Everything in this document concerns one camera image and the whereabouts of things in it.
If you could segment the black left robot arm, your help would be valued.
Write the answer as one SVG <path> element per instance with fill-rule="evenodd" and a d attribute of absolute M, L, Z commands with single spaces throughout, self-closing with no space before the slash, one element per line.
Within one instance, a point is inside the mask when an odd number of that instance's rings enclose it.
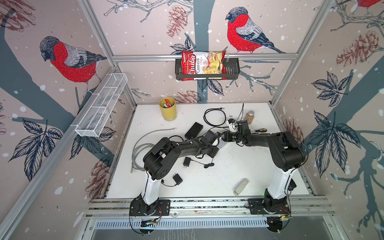
<path fill-rule="evenodd" d="M 146 187 L 141 193 L 144 204 L 151 206 L 158 201 L 161 179 L 171 171 L 177 159 L 192 156 L 208 156 L 213 159 L 219 151 L 218 142 L 218 134 L 212 131 L 184 142 L 171 141 L 167 137 L 162 138 L 143 159 L 147 174 Z"/>

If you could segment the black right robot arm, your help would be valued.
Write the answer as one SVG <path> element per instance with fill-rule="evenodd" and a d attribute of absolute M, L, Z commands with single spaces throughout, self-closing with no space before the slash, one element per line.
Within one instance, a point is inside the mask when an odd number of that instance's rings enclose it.
<path fill-rule="evenodd" d="M 277 168 L 265 191 L 263 204 L 265 208 L 284 204 L 289 192 L 296 187 L 293 174 L 305 162 L 305 154 L 297 140 L 290 132 L 268 134 L 267 129 L 252 131 L 247 121 L 231 122 L 230 129 L 220 135 L 224 142 L 269 148 Z"/>

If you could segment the black yellow flathead screwdriver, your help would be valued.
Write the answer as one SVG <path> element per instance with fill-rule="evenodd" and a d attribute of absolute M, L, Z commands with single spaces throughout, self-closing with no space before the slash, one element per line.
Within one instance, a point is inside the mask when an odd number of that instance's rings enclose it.
<path fill-rule="evenodd" d="M 253 133 L 266 133 L 268 130 L 267 129 L 258 129 L 258 130 L 254 130 Z"/>

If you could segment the black ribbed power brick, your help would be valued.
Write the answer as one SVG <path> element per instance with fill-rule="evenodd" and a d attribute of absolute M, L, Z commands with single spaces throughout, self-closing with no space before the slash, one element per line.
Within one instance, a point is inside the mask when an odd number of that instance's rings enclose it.
<path fill-rule="evenodd" d="M 203 125 L 195 122 L 192 125 L 192 127 L 187 131 L 187 133 L 185 134 L 185 138 L 187 140 L 196 138 L 198 136 L 198 134 L 201 132 L 202 129 L 203 129 Z"/>

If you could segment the beige power strip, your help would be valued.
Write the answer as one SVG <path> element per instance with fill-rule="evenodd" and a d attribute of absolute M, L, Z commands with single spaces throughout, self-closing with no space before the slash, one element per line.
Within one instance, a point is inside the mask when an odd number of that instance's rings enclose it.
<path fill-rule="evenodd" d="M 248 185 L 249 180 L 247 178 L 242 179 L 235 187 L 233 194 L 235 196 L 239 196 L 242 191 L 245 189 L 245 187 Z"/>

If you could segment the yellow pen cup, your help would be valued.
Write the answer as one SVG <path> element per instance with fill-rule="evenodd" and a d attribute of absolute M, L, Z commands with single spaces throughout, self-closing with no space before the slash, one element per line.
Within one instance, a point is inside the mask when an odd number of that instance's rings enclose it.
<path fill-rule="evenodd" d="M 166 121 L 173 121 L 177 117 L 176 100 L 171 97 L 162 98 L 159 102 L 162 116 Z"/>

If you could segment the red cassava chips bag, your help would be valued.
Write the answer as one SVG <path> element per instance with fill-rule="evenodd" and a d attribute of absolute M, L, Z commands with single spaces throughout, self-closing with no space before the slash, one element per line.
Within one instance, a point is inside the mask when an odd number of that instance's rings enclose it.
<path fill-rule="evenodd" d="M 182 51 L 183 75 L 212 75 L 225 74 L 223 52 L 193 52 Z"/>

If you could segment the black wall plug adapter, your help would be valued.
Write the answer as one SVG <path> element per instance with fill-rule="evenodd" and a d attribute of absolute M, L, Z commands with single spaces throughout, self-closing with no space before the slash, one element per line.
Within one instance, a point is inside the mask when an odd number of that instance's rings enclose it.
<path fill-rule="evenodd" d="M 175 181 L 176 186 L 180 185 L 183 182 L 183 179 L 180 177 L 179 174 L 175 174 L 173 176 L 173 180 Z"/>

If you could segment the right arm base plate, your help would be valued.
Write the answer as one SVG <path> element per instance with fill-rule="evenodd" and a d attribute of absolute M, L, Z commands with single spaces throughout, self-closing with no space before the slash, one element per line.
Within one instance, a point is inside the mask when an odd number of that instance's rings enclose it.
<path fill-rule="evenodd" d="M 291 209 L 287 202 L 287 197 L 274 200 L 269 197 L 266 199 L 248 199 L 246 204 L 251 215 L 290 215 Z"/>

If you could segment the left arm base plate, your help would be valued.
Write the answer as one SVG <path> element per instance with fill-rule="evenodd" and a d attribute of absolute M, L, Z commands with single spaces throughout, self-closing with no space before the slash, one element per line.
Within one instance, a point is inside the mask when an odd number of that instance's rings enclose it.
<path fill-rule="evenodd" d="M 130 203 L 131 217 L 145 216 L 169 216 L 171 208 L 170 200 L 156 200 L 153 204 L 147 205 L 141 196 L 138 196 Z"/>

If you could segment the white mesh wall shelf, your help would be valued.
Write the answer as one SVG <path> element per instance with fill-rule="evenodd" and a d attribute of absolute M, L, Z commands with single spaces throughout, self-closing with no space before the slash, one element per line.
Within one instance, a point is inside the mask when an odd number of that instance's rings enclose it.
<path fill-rule="evenodd" d="M 75 131 L 81 137 L 98 138 L 104 129 L 128 79 L 123 73 L 107 75 L 102 89 L 77 125 Z"/>

